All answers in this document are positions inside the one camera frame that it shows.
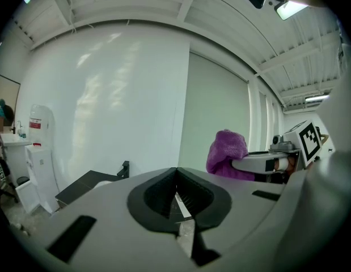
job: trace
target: water cooler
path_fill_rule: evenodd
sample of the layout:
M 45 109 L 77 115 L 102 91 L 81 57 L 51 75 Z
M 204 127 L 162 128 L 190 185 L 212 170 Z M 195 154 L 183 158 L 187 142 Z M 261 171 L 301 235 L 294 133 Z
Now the water cooler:
M 25 146 L 29 182 L 17 187 L 16 191 L 26 212 L 39 205 L 49 213 L 59 209 L 55 196 L 59 189 L 52 164 L 52 111 L 41 105 L 33 105 L 29 117 L 28 139 Z

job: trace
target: ceiling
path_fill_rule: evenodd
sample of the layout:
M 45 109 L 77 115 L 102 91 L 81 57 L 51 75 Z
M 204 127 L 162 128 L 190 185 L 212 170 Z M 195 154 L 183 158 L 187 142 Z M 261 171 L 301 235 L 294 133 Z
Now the ceiling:
M 32 0 L 11 28 L 30 49 L 74 27 L 123 19 L 167 23 L 203 35 L 236 54 L 287 108 L 329 92 L 338 78 L 339 33 L 326 8 L 308 7 L 288 20 L 274 0 L 261 10 L 248 0 Z

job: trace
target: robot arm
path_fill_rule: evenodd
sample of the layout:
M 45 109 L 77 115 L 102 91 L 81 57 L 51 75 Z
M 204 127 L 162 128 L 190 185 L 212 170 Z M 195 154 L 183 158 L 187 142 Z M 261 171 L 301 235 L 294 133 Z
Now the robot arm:
M 270 175 L 276 171 L 285 171 L 288 167 L 287 157 L 293 154 L 297 160 L 295 171 L 304 169 L 322 149 L 322 142 L 316 127 L 311 121 L 305 121 L 284 135 L 273 137 L 269 151 L 252 152 L 242 160 L 233 160 L 235 169 L 258 174 Z M 278 169 L 275 170 L 275 161 L 278 160 Z

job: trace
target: purple towel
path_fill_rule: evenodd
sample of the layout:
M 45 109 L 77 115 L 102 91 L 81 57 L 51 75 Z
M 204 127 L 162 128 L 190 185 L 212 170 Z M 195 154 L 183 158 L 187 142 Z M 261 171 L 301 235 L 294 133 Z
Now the purple towel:
M 219 131 L 210 146 L 206 169 L 214 175 L 254 181 L 253 173 L 239 171 L 231 166 L 231 160 L 242 159 L 246 155 L 248 150 L 242 135 L 229 130 Z

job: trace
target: cable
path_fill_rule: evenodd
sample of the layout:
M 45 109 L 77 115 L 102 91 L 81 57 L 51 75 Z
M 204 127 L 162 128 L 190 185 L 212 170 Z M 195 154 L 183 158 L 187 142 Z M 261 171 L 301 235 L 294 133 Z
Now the cable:
M 324 49 L 323 49 L 324 46 L 323 46 L 322 33 L 320 31 L 319 23 L 317 23 L 316 25 L 318 27 L 318 34 L 319 34 L 319 42 L 320 42 L 319 48 L 320 48 L 320 52 L 322 54 L 322 58 L 323 58 L 323 62 L 324 62 Z M 322 89 L 322 81 L 323 81 L 323 76 L 321 76 L 321 78 L 320 78 L 319 87 L 318 87 L 319 92 L 321 92 L 321 89 Z
M 74 32 L 77 33 L 77 29 L 75 29 L 75 26 L 74 26 L 73 21 L 72 21 L 72 14 L 73 14 L 73 12 L 72 12 L 72 5 L 73 5 L 73 1 L 72 0 L 69 0 L 69 1 L 71 2 L 71 5 L 69 6 L 69 21 L 72 24 Z
M 295 99 L 295 98 L 297 98 L 297 97 L 292 97 L 291 99 L 290 99 L 290 101 L 288 101 L 287 103 L 285 103 L 285 104 L 281 104 L 281 106 L 285 106 L 285 105 L 287 105 L 288 103 L 290 103 L 293 99 Z

